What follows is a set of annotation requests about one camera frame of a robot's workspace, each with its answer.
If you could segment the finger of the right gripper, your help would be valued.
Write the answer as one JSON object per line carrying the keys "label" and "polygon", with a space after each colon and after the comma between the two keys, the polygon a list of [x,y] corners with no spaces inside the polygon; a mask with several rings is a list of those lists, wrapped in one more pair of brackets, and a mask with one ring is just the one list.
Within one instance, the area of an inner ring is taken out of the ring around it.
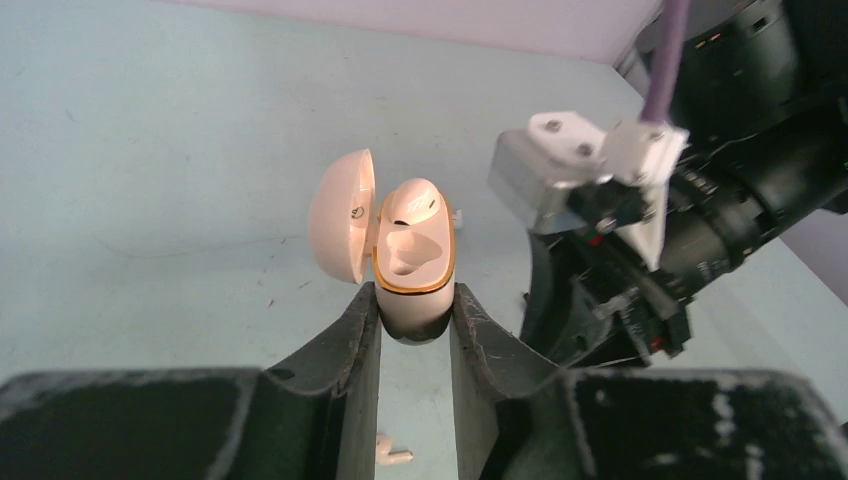
{"label": "finger of the right gripper", "polygon": [[598,334],[584,324],[596,319],[575,294],[587,263],[572,234],[528,234],[531,280],[524,295],[520,340],[551,362],[566,367],[600,366],[609,360]]}

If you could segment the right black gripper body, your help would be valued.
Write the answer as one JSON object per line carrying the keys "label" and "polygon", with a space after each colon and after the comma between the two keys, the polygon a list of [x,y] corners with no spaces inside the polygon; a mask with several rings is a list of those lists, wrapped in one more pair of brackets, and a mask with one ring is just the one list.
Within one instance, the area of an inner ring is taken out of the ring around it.
{"label": "right black gripper body", "polygon": [[847,210],[847,5],[693,3],[671,120],[690,143],[670,178],[655,271],[612,236],[571,236],[569,361],[646,366],[691,337],[708,285],[814,211]]}

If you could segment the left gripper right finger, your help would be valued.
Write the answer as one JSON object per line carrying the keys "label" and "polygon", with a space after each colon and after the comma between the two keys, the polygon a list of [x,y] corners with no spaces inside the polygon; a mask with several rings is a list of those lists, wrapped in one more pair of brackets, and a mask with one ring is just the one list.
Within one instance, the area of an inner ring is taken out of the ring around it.
{"label": "left gripper right finger", "polygon": [[847,437],[770,370],[563,368],[457,284],[449,328],[462,479],[843,479]]}

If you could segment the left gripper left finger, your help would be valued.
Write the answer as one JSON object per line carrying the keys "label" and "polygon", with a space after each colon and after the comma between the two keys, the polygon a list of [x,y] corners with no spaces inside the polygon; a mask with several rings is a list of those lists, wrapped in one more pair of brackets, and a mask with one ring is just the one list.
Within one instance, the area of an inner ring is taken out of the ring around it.
{"label": "left gripper left finger", "polygon": [[5,479],[370,479],[373,283],[275,365],[42,371],[1,388]]}

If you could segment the beige earbud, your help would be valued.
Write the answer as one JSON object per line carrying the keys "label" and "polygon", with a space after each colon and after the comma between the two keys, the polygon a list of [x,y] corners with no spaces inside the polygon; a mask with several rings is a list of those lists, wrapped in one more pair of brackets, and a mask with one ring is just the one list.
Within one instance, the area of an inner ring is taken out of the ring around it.
{"label": "beige earbud", "polygon": [[391,224],[413,226],[431,219],[442,206],[441,193],[424,178],[409,179],[387,198],[384,213]]}
{"label": "beige earbud", "polygon": [[406,464],[413,460],[410,450],[395,450],[391,436],[378,433],[375,445],[375,463],[381,466]]}

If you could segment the beige earbud charging case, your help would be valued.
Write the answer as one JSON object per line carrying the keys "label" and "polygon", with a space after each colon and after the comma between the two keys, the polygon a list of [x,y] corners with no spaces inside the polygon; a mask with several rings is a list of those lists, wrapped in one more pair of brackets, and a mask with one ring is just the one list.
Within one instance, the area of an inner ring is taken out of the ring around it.
{"label": "beige earbud charging case", "polygon": [[393,191],[377,201],[370,150],[337,159],[313,196],[308,239],[315,261],[330,277],[360,284],[371,270],[384,329],[399,342],[423,344],[438,338],[450,319],[454,212],[439,190],[442,206],[431,219],[413,226],[391,224],[384,208]]}

